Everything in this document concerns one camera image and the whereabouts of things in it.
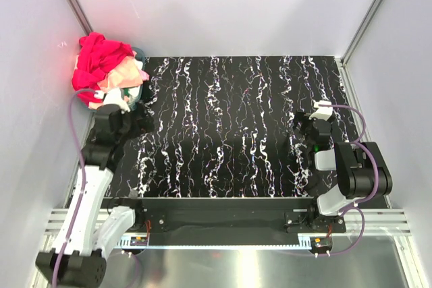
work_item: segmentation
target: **red cloth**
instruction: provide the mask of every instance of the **red cloth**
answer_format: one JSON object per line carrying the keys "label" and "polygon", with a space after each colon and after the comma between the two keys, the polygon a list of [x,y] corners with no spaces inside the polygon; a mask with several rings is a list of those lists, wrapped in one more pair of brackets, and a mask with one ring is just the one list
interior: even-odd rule
{"label": "red cloth", "polygon": [[[98,82],[105,79],[107,74],[128,56],[134,56],[129,44],[116,40],[105,40],[102,34],[91,32],[90,35],[80,38],[81,51],[72,77],[72,86],[75,90],[90,88],[99,90]],[[90,92],[79,94],[78,97],[86,104],[101,103]]]}

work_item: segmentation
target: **white wall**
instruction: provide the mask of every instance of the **white wall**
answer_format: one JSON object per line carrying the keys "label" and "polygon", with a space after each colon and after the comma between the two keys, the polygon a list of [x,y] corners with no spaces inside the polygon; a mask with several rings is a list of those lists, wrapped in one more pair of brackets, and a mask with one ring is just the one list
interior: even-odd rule
{"label": "white wall", "polygon": [[95,30],[150,56],[340,56],[371,2],[80,0]]}
{"label": "white wall", "polygon": [[432,283],[431,23],[431,0],[385,0],[348,69]]}
{"label": "white wall", "polygon": [[[51,209],[77,154],[66,124],[83,31],[66,0],[0,0],[0,280],[28,287]],[[89,113],[76,109],[81,137]]]}

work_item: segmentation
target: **gray floor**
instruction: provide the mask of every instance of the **gray floor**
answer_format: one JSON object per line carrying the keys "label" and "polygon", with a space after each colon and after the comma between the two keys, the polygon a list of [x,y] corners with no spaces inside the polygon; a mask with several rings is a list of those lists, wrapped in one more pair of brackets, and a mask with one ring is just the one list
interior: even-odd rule
{"label": "gray floor", "polygon": [[[336,237],[334,244],[341,250],[350,241]],[[320,259],[296,251],[147,250],[130,286],[136,262],[114,254],[102,288],[408,287],[387,237],[364,237],[351,253]]]}

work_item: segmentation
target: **white vein pattern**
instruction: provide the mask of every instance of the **white vein pattern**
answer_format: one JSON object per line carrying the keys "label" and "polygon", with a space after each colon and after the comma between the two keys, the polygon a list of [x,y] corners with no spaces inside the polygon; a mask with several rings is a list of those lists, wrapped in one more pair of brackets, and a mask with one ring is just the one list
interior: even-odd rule
{"label": "white vein pattern", "polygon": [[[126,145],[110,195],[307,196],[311,171],[292,120],[314,100],[347,104],[334,58],[150,58],[145,70],[155,131]],[[355,138],[350,112],[335,115],[333,139]]]}

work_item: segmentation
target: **pile of clothes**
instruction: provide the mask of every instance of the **pile of clothes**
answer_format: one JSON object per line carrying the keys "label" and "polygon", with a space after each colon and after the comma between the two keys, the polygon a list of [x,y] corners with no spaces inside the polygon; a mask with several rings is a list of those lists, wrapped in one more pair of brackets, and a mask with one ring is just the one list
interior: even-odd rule
{"label": "pile of clothes", "polygon": [[142,70],[144,53],[129,44],[107,40],[96,32],[80,38],[80,45],[72,86],[75,90],[98,90],[97,94],[79,94],[82,102],[91,109],[115,103],[123,111],[133,110],[140,100],[143,83],[150,80]]}

